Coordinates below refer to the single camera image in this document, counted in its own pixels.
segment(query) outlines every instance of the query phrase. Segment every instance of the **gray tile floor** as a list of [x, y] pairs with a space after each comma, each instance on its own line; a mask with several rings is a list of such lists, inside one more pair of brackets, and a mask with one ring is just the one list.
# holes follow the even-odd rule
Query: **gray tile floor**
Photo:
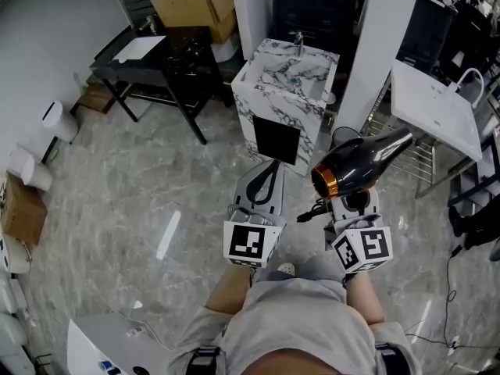
[[[147, 321], [173, 346], [223, 271], [222, 226], [237, 179], [254, 162], [246, 155], [238, 115], [210, 102], [197, 121], [208, 139], [201, 146], [176, 109], [131, 101], [139, 123], [119, 107], [107, 116], [82, 109], [72, 145], [60, 145], [49, 164], [48, 218], [33, 250], [31, 272], [21, 277], [34, 355], [53, 353], [53, 372], [66, 371], [71, 317], [110, 309]], [[329, 144], [321, 134], [316, 161]], [[273, 261], [300, 261], [324, 248], [325, 217], [297, 224], [315, 200], [308, 179], [288, 177], [287, 228]], [[393, 168], [377, 184], [384, 221], [391, 226], [395, 258], [372, 272], [390, 320], [409, 332], [442, 338], [445, 265], [458, 243], [447, 221], [448, 186], [416, 201], [417, 182]], [[159, 261], [155, 251], [175, 210], [180, 225]], [[463, 343], [500, 345], [500, 267], [488, 261], [490, 245], [451, 264], [457, 296], [450, 303], [448, 334]], [[140, 302], [142, 307], [133, 309]], [[460, 366], [480, 370], [494, 349], [458, 350], [412, 341], [424, 373]]]

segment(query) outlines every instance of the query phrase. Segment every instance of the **marble sink cabinet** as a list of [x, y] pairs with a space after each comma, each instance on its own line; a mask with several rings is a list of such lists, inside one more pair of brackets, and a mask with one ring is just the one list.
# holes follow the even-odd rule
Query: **marble sink cabinet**
[[338, 59], [338, 54], [309, 46], [299, 58], [292, 43], [274, 39], [257, 48], [231, 84], [255, 161], [278, 158], [294, 173], [307, 174]]

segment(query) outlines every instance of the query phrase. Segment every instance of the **white wall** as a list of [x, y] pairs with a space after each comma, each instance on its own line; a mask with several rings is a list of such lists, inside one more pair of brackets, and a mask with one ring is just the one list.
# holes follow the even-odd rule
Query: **white wall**
[[117, 0], [7, 0], [0, 5], [0, 170], [19, 142], [41, 158], [52, 135], [41, 127], [51, 100], [70, 109], [73, 80], [126, 25]]
[[241, 48], [250, 59], [273, 26], [273, 0], [234, 0]]
[[415, 0], [368, 0], [358, 49], [334, 129], [361, 130], [398, 54], [414, 5]]

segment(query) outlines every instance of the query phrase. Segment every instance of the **black panel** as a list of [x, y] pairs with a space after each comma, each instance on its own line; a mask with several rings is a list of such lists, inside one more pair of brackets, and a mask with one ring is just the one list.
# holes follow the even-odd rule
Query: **black panel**
[[295, 165], [300, 130], [257, 116], [253, 116], [253, 127], [260, 154]]
[[304, 45], [342, 55], [351, 45], [355, 0], [273, 0], [273, 38], [293, 42], [300, 30]]
[[436, 65], [455, 15], [455, 10], [441, 7], [431, 0], [416, 0], [396, 59], [419, 71], [430, 73]]

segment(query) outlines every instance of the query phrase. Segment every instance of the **power cord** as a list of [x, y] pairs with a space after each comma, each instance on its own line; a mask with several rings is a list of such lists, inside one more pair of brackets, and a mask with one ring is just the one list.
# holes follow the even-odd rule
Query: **power cord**
[[425, 340], [429, 343], [444, 345], [447, 348], [453, 348], [454, 350], [456, 350], [457, 348], [500, 348], [500, 346], [455, 345], [455, 342], [450, 343], [450, 342], [448, 342], [448, 339], [446, 338], [446, 327], [448, 325], [448, 305], [453, 300], [455, 300], [455, 297], [456, 297], [456, 289], [452, 290], [452, 286], [450, 285], [450, 262], [452, 261], [452, 258], [456, 257], [462, 250], [463, 250], [463, 246], [461, 246], [461, 245], [457, 246], [453, 250], [448, 261], [446, 262], [446, 283], [448, 285], [448, 294], [446, 296], [446, 304], [445, 304], [445, 326], [443, 327], [443, 341], [435, 341], [435, 340], [429, 339], [427, 337], [419, 336], [418, 334], [405, 334], [405, 335], [406, 336], [413, 336], [415, 338]]
[[304, 212], [297, 217], [297, 222], [304, 223], [310, 221], [314, 216], [327, 213], [327, 211], [327, 204], [325, 203], [325, 201], [322, 198], [318, 198], [310, 211]]
[[116, 309], [112, 309], [110, 312], [111, 312], [111, 313], [118, 313], [118, 314], [120, 314], [123, 318], [125, 318], [126, 320], [129, 320], [129, 321], [134, 321], [134, 322], [139, 322], [140, 324], [144, 325], [145, 327], [147, 327], [147, 328], [148, 328], [149, 332], [153, 335], [153, 337], [156, 339], [156, 341], [157, 341], [158, 343], [160, 343], [160, 344], [161, 344], [161, 346], [163, 346], [163, 347], [164, 347], [166, 350], [168, 350], [169, 352], [171, 352], [171, 351], [172, 351], [172, 349], [171, 349], [171, 348], [166, 347], [166, 345], [165, 345], [163, 342], [161, 342], [161, 341], [159, 340], [158, 336], [156, 336], [155, 331], [154, 331], [154, 330], [153, 330], [153, 329], [149, 326], [149, 324], [148, 324], [147, 322], [140, 321], [140, 320], [135, 320], [134, 318], [130, 318], [129, 316], [126, 316], [125, 314], [121, 313], [120, 311], [118, 311], [118, 310], [116, 310]]

